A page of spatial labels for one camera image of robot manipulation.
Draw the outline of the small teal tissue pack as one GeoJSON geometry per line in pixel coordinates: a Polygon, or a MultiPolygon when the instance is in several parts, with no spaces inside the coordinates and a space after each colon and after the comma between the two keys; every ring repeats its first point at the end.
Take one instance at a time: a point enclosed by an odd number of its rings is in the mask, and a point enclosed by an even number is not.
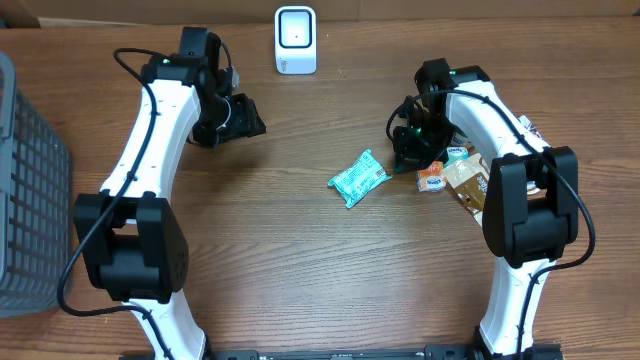
{"type": "Polygon", "coordinates": [[[469,150],[464,146],[450,146],[446,149],[447,161],[444,167],[448,167],[457,160],[467,159],[469,157],[469,150]]]}

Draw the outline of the small orange tissue pack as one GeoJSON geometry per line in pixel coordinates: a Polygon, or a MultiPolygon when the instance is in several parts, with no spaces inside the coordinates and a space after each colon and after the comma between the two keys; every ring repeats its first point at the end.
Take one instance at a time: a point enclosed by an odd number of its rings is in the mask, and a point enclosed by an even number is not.
{"type": "Polygon", "coordinates": [[[447,181],[442,174],[444,163],[432,162],[427,168],[416,172],[419,192],[440,192],[446,188],[447,181]]]}

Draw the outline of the beige brown snack bag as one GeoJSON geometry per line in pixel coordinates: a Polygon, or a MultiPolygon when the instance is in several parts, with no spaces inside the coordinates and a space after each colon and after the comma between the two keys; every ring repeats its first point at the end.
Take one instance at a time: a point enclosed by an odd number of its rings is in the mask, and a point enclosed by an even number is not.
{"type": "MultiPolygon", "coordinates": [[[[468,127],[468,120],[460,116],[451,115],[454,124],[458,126],[455,132],[464,132],[461,126],[468,127]]],[[[464,207],[482,225],[482,214],[489,181],[489,166],[474,144],[469,150],[467,159],[457,160],[448,167],[444,167],[442,174],[454,192],[460,198],[464,207]]]]}

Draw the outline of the teal wet wipes pack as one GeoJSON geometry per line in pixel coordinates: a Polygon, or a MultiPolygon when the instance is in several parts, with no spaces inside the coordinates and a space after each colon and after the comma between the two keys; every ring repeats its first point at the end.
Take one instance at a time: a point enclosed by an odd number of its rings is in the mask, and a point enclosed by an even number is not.
{"type": "Polygon", "coordinates": [[[376,160],[370,149],[366,149],[347,169],[328,181],[345,200],[346,208],[353,208],[371,190],[390,180],[381,163],[376,160]]]}

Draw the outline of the green lid jar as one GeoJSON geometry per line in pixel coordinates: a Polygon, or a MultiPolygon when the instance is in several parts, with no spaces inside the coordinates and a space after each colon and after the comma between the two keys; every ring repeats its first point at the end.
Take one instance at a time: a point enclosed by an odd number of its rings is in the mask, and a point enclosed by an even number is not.
{"type": "Polygon", "coordinates": [[[463,132],[455,132],[451,138],[450,145],[453,147],[471,148],[473,143],[463,132]]]}

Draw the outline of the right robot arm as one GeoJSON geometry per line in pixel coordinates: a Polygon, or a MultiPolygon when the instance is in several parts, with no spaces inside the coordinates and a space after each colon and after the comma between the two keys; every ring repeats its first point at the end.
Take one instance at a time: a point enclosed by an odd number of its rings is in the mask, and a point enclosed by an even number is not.
{"type": "Polygon", "coordinates": [[[386,126],[397,174],[446,158],[457,132],[490,165],[481,227],[496,258],[485,315],[471,345],[429,345],[429,359],[560,359],[558,345],[538,345],[533,321],[544,283],[578,235],[578,162],[568,147],[552,147],[529,132],[498,97],[479,67],[453,69],[428,60],[414,76],[418,93],[386,126]]]}

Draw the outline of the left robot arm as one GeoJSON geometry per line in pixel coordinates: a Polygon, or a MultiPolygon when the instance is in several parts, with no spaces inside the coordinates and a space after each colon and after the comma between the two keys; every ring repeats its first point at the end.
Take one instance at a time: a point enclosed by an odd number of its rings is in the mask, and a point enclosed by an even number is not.
{"type": "Polygon", "coordinates": [[[265,133],[255,102],[236,93],[230,52],[211,30],[185,27],[177,52],[148,51],[132,76],[141,84],[139,112],[124,151],[96,194],[81,194],[73,222],[93,287],[114,306],[76,310],[78,317],[129,311],[152,346],[153,359],[210,359],[209,337],[189,308],[184,284],[189,248],[170,199],[187,144],[213,149],[265,133]]]}

